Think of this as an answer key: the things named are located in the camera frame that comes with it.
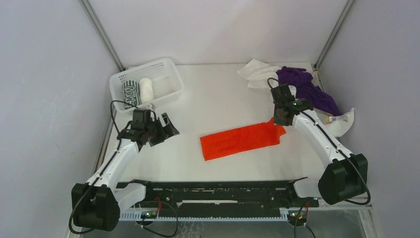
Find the orange towel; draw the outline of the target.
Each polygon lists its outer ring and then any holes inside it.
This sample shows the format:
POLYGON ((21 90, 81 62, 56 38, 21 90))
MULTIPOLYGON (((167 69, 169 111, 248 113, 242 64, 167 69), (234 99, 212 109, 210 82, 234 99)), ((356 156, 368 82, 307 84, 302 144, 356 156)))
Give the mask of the orange towel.
POLYGON ((287 132, 281 125, 275 125, 273 118, 244 127, 209 134, 200 138, 205 161, 275 146, 287 132))

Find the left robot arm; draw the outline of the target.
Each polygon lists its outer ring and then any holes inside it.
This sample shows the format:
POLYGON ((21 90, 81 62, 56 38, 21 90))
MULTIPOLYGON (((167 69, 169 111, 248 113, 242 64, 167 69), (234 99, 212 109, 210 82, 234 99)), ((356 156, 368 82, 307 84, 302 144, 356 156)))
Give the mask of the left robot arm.
POLYGON ((73 186, 70 231, 77 235, 93 230, 112 231, 121 213, 134 204, 152 205, 155 194, 145 185, 130 183, 116 190, 117 184, 144 145, 155 146, 178 134, 166 113, 159 118, 150 109, 135 109, 132 120, 119 131, 111 156, 85 183, 73 186))

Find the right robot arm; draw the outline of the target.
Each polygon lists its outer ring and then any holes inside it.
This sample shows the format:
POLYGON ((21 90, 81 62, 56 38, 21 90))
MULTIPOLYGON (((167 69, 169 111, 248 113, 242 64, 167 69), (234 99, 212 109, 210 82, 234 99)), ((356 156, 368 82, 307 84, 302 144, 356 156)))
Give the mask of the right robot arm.
POLYGON ((299 178, 286 192, 287 202, 300 206, 306 198, 322 198, 327 204, 346 201, 367 205, 371 193, 367 185, 368 161, 342 145, 322 124, 313 106, 296 99, 287 84, 270 87, 274 103, 273 123, 294 127, 320 158, 324 172, 320 178, 299 178))

